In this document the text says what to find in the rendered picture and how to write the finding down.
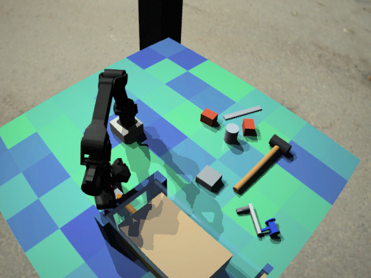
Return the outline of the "mallet with wooden handle and black head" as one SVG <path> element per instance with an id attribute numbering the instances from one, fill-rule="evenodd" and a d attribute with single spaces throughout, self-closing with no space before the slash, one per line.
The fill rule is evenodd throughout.
<path id="1" fill-rule="evenodd" d="M 282 138 L 280 138 L 277 135 L 274 135 L 268 142 L 272 147 L 274 147 L 264 158 L 262 158 L 258 164 L 249 171 L 243 179 L 235 186 L 233 187 L 233 190 L 236 193 L 239 193 L 251 180 L 252 178 L 257 175 L 263 167 L 272 159 L 272 157 L 280 151 L 283 153 L 283 155 L 287 155 L 292 146 L 285 142 Z"/>

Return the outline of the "orange-red block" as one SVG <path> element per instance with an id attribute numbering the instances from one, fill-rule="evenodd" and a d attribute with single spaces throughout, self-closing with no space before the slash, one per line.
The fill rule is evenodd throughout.
<path id="1" fill-rule="evenodd" d="M 243 136 L 254 136 L 255 126 L 254 119 L 243 119 Z"/>
<path id="2" fill-rule="evenodd" d="M 218 120 L 218 113 L 206 108 L 200 117 L 200 121 L 212 127 Z"/>

